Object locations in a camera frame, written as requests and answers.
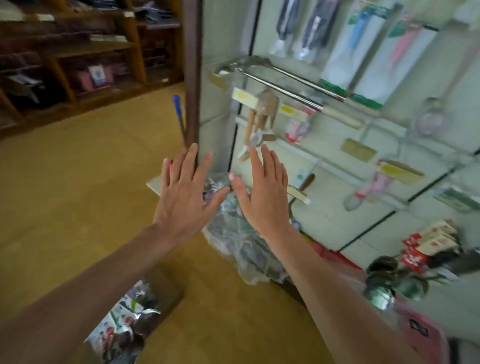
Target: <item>price tag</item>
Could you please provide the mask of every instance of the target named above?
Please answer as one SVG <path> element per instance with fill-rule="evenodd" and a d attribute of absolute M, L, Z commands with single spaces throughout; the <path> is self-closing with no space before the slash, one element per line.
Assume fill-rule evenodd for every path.
<path fill-rule="evenodd" d="M 36 17 L 41 22 L 54 22 L 55 17 L 52 14 L 37 14 Z"/>
<path fill-rule="evenodd" d="M 309 117 L 308 113 L 285 104 L 280 104 L 280 108 L 278 109 L 278 111 L 280 112 L 280 114 L 287 115 L 288 117 L 301 122 L 307 122 Z"/>
<path fill-rule="evenodd" d="M 233 89 L 232 99 L 237 100 L 239 103 L 246 105 L 251 109 L 257 108 L 258 97 L 248 93 L 245 90 L 235 87 Z"/>

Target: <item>metal rod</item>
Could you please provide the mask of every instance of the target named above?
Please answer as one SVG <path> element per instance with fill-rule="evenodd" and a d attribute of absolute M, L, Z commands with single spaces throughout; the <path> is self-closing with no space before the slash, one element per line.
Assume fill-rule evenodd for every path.
<path fill-rule="evenodd" d="M 288 77 L 291 77 L 293 78 L 294 80 L 304 84 L 304 85 L 307 85 L 308 87 L 311 87 L 311 88 L 314 88 L 315 90 L 317 91 L 320 91 L 321 93 L 323 94 L 326 94 L 327 96 L 330 96 L 330 97 L 333 97 L 334 99 L 340 101 L 340 102 L 345 102 L 345 97 L 339 95 L 339 94 L 336 94 L 335 92 L 332 92 L 330 90 L 327 90 L 326 88 L 323 88 L 317 84 L 314 84 L 312 81 L 309 81 L 307 80 L 306 78 L 303 78 L 303 77 L 300 77 L 300 76 L 297 76 L 296 74 L 293 74 L 293 73 L 290 73 L 288 71 L 285 71 L 281 68 L 278 68 L 274 65 L 271 65 L 270 68 L 272 70 L 275 70 L 277 72 L 280 72 L 280 73 L 283 73 L 285 76 L 288 76 Z"/>
<path fill-rule="evenodd" d="M 267 81 L 263 78 L 260 78 L 260 77 L 257 77 L 257 76 L 254 76 L 253 74 L 251 74 L 250 72 L 246 72 L 246 71 L 243 71 L 243 70 L 239 70 L 242 74 L 244 74 L 245 76 L 257 81 L 257 82 L 260 82 L 261 84 L 264 84 L 265 86 L 268 86 L 270 87 L 271 89 L 274 89 L 276 91 L 278 91 L 279 93 L 281 94 L 284 94 L 294 100 L 297 100 L 299 102 L 301 102 L 302 104 L 308 106 L 309 108 L 311 109 L 314 109 L 314 110 L 317 110 L 317 111 L 322 111 L 324 109 L 324 106 L 322 104 L 319 104 L 318 102 L 315 102 L 315 101 L 312 101 L 310 100 L 309 98 L 305 98 L 303 97 L 302 95 L 300 94 L 297 94 L 295 92 L 292 92 L 292 91 L 288 91 L 286 89 L 284 89 L 283 87 L 280 87 L 279 85 L 277 84 L 273 84 L 271 83 L 270 81 Z"/>

